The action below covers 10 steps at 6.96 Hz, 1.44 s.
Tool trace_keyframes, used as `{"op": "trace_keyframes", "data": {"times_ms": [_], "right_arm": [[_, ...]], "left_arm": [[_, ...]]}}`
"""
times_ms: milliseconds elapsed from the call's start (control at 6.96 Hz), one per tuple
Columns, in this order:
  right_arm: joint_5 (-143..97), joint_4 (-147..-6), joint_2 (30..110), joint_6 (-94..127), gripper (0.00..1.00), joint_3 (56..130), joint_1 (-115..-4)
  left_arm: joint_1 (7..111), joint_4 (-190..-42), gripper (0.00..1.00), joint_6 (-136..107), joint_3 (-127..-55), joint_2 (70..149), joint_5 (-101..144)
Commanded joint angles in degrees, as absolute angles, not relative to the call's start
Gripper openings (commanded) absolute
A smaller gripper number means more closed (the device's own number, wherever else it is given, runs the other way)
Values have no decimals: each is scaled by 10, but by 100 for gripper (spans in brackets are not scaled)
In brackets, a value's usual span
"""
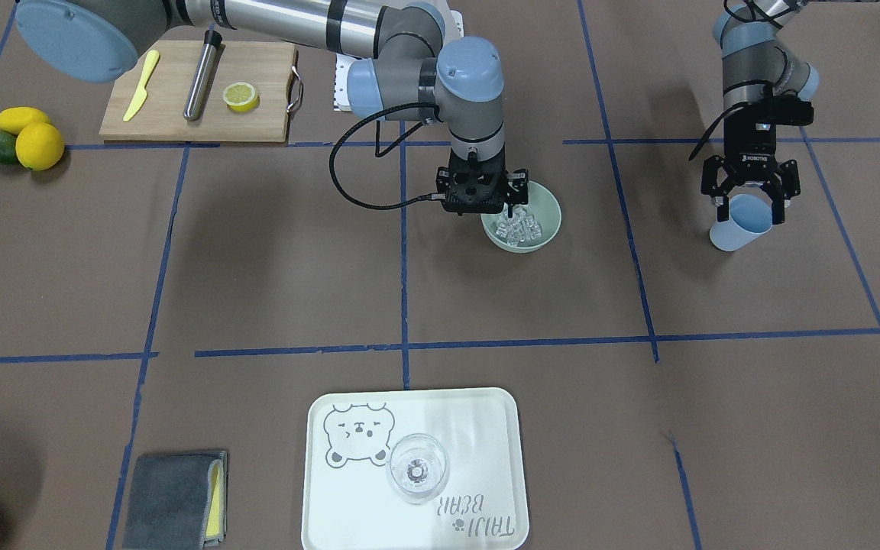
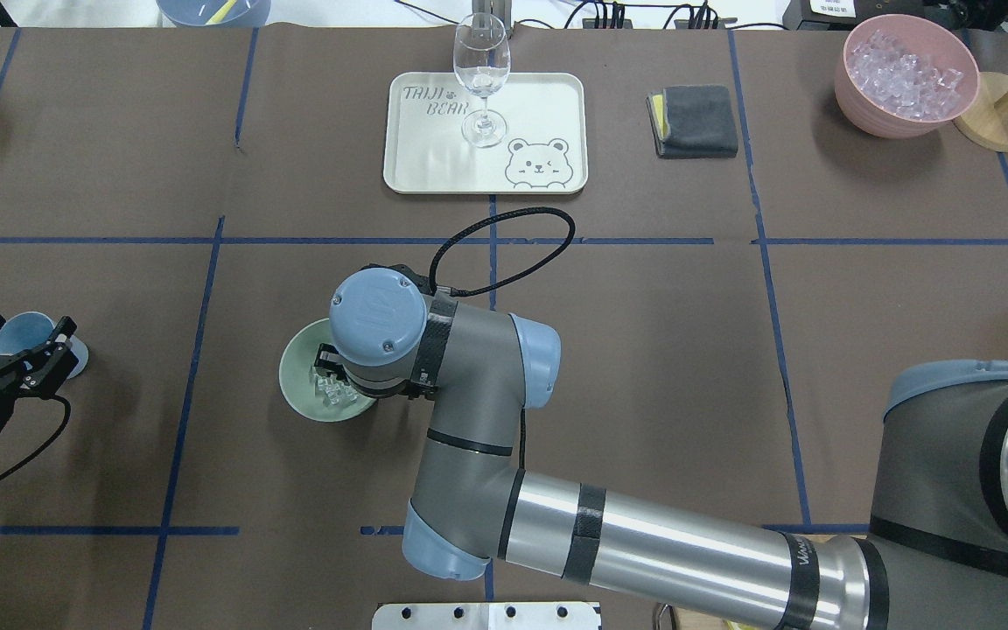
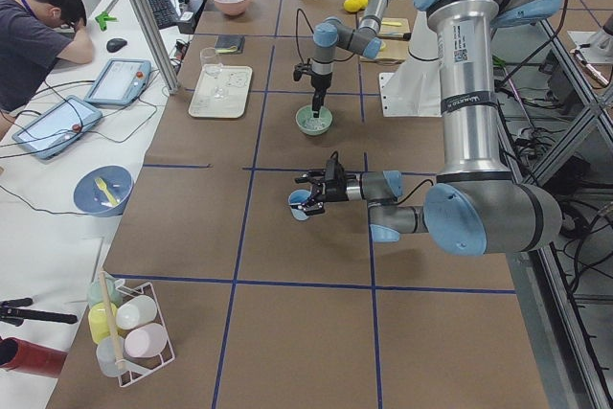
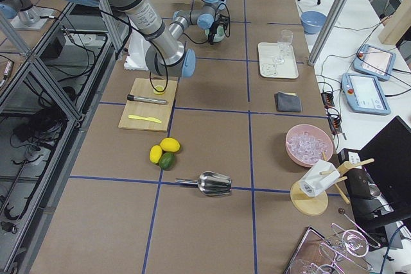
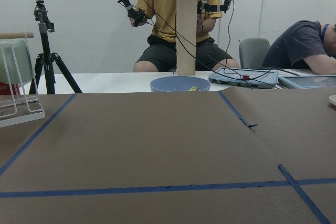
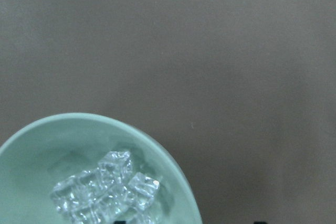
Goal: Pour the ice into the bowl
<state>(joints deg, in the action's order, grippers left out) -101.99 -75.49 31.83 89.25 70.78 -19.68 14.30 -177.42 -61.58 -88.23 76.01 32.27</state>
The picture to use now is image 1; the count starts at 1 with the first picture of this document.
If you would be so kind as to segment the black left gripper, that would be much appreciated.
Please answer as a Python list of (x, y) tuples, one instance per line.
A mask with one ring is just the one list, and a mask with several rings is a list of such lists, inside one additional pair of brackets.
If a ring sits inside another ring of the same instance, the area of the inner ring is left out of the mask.
[[(768, 96), (741, 105), (724, 119), (724, 156), (713, 154), (702, 166), (700, 192), (716, 206), (717, 222), (730, 220), (731, 190), (759, 186), (771, 201), (772, 225), (785, 223), (787, 203), (801, 194), (799, 164), (776, 160), (779, 126), (806, 126), (814, 106), (797, 96)], [(720, 171), (726, 178), (719, 181)]]

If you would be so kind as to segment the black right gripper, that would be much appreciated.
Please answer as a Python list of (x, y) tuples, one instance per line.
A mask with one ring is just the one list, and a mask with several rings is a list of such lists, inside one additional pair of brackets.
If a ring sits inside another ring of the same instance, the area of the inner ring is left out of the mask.
[(516, 222), (518, 205), (529, 203), (529, 172), (507, 171), (505, 156), (500, 150), (479, 160), (475, 152), (460, 157), (452, 150), (447, 166), (437, 169), (435, 198), (458, 215), (498, 215), (504, 207), (504, 222)]

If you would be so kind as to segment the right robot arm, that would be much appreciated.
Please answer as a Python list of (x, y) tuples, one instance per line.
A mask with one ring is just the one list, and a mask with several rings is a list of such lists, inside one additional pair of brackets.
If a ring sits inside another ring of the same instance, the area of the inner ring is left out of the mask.
[[(252, 34), (338, 53), (347, 105), (357, 122), (335, 142), (329, 177), (346, 201), (370, 210), (437, 202), (456, 215), (512, 215), (529, 202), (529, 174), (506, 166), (502, 57), (491, 41), (465, 36), (446, 1), (18, 1), (15, 22), (31, 51), (87, 83), (111, 83), (177, 28)], [(345, 192), (338, 153), (356, 133), (385, 121), (449, 135), (435, 189), (378, 205)]]

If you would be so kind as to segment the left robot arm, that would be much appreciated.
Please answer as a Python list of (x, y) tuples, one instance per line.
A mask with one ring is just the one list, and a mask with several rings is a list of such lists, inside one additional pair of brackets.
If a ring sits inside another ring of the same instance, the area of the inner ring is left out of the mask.
[(759, 188), (769, 198), (772, 225), (785, 223), (785, 209), (802, 192), (799, 163), (779, 161), (778, 128), (803, 128), (814, 121), (811, 98), (820, 74), (779, 39), (807, 1), (724, 1), (713, 26), (720, 47), (723, 111), (689, 154), (695, 159), (723, 123), (723, 154), (703, 163), (700, 192), (712, 199), (718, 222), (730, 220), (730, 194)]

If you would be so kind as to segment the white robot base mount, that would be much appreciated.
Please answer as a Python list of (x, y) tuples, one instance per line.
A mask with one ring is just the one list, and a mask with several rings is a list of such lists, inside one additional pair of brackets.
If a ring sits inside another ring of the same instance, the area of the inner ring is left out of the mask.
[[(395, 9), (409, 5), (425, 7), (431, 5), (442, 18), (443, 43), (447, 45), (464, 37), (464, 18), (460, 11), (451, 9), (448, 1), (382, 1), (382, 4)], [(337, 53), (335, 62), (335, 82), (333, 83), (333, 108), (338, 112), (353, 112), (348, 94), (347, 76), (350, 66), (359, 60), (346, 53)]]

